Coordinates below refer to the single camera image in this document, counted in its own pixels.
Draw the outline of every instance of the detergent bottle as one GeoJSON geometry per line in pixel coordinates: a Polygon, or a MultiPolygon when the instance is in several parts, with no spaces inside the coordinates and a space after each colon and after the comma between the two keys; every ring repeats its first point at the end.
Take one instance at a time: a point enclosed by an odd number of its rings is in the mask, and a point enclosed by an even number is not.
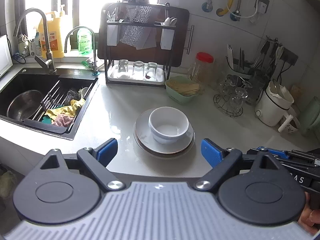
{"type": "MultiPolygon", "coordinates": [[[[66,15],[63,10],[64,4],[60,7],[60,12],[52,11],[46,13],[48,22],[48,32],[49,32],[49,43],[50,48],[53,53],[53,57],[61,58],[64,57],[64,42],[69,31],[72,29],[72,19],[66,15]]],[[[46,58],[46,47],[44,38],[44,28],[43,20],[41,19],[39,23],[39,35],[40,44],[42,50],[42,57],[46,58]]],[[[71,50],[70,41],[68,41],[67,51],[71,50]]]]}

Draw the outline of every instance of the green basket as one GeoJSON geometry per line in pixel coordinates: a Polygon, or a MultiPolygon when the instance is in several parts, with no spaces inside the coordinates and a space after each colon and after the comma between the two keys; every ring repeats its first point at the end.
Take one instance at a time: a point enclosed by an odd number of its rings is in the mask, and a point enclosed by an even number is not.
{"type": "MultiPolygon", "coordinates": [[[[193,82],[192,80],[188,79],[187,77],[184,76],[176,76],[176,77],[172,77],[169,78],[169,80],[176,80],[179,83],[183,83],[183,84],[196,84],[195,82],[193,82]]],[[[178,102],[180,105],[185,105],[186,103],[190,102],[194,97],[196,97],[197,95],[193,95],[190,97],[185,97],[183,95],[180,95],[177,91],[173,90],[171,87],[169,87],[167,85],[167,83],[169,82],[169,80],[167,80],[164,84],[167,90],[167,93],[169,95],[169,97],[171,99],[173,99],[174,101],[178,102]]]]}

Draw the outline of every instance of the white countertop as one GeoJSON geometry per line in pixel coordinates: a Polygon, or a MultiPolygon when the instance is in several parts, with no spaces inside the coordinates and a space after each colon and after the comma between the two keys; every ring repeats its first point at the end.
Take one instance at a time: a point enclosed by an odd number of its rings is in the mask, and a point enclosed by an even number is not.
{"type": "MultiPolygon", "coordinates": [[[[75,68],[71,64],[60,67],[75,68]]],[[[37,64],[14,65],[0,79],[0,90],[23,67],[37,64]]],[[[107,168],[113,172],[160,177],[201,177],[211,166],[201,155],[201,141],[209,138],[223,148],[235,147],[244,153],[250,148],[265,146],[279,150],[311,150],[318,148],[316,141],[299,133],[288,135],[268,127],[254,115],[251,106],[244,106],[240,117],[230,118],[215,108],[214,91],[207,89],[202,96],[181,106],[170,99],[161,88],[106,85],[105,75],[99,76],[95,92],[80,123],[74,140],[66,140],[35,132],[0,120],[0,137],[31,151],[45,155],[52,148],[63,154],[76,153],[83,147],[96,148],[110,138],[118,141],[118,153],[107,168]],[[156,159],[139,148],[133,138],[133,125],[138,116],[154,107],[172,106],[183,111],[196,134],[192,150],[175,160],[156,159]]]]}

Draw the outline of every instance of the kitchen faucet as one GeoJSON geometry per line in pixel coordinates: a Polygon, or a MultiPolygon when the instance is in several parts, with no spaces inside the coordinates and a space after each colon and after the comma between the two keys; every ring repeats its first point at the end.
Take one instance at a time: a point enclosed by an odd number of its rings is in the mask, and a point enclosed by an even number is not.
{"type": "Polygon", "coordinates": [[[98,71],[98,67],[97,67],[97,53],[96,53],[96,39],[95,39],[95,36],[94,36],[94,31],[91,30],[90,28],[88,27],[85,27],[85,26],[77,26],[77,27],[74,27],[67,35],[66,37],[66,40],[65,40],[65,43],[64,43],[64,53],[67,53],[67,45],[68,45],[68,38],[69,36],[71,35],[71,33],[73,33],[75,30],[78,30],[78,29],[81,29],[81,28],[85,28],[85,29],[88,29],[90,32],[91,32],[91,36],[92,36],[92,48],[93,48],[93,73],[92,75],[93,76],[98,76],[100,74],[100,72],[98,71]]]}
{"type": "Polygon", "coordinates": [[[47,52],[45,53],[46,57],[47,57],[47,60],[46,61],[43,61],[42,59],[40,59],[38,56],[35,56],[35,60],[36,62],[39,63],[39,65],[43,68],[49,68],[49,72],[50,73],[55,73],[57,70],[56,70],[56,66],[54,64],[54,59],[53,59],[53,54],[52,54],[52,51],[50,49],[50,43],[49,43],[49,33],[48,33],[48,23],[47,23],[47,17],[46,15],[44,14],[44,12],[40,9],[37,9],[37,8],[30,8],[30,9],[27,9],[25,10],[19,20],[17,21],[17,24],[16,24],[16,27],[14,29],[14,33],[13,33],[13,36],[16,37],[18,35],[18,30],[20,28],[20,25],[21,25],[21,22],[22,22],[22,19],[30,12],[38,12],[41,14],[42,16],[42,19],[43,19],[43,29],[44,29],[44,39],[45,39],[45,47],[46,47],[46,50],[47,52]]]}

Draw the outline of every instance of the ribbed gray surface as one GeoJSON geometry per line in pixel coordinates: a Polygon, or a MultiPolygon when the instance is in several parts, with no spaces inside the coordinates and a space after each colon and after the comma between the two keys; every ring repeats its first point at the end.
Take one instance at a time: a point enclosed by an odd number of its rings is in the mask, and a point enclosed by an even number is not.
{"type": "Polygon", "coordinates": [[[22,222],[7,240],[310,240],[296,223],[263,228],[226,213],[210,193],[181,183],[133,182],[108,193],[86,218],[62,226],[22,222]]]}

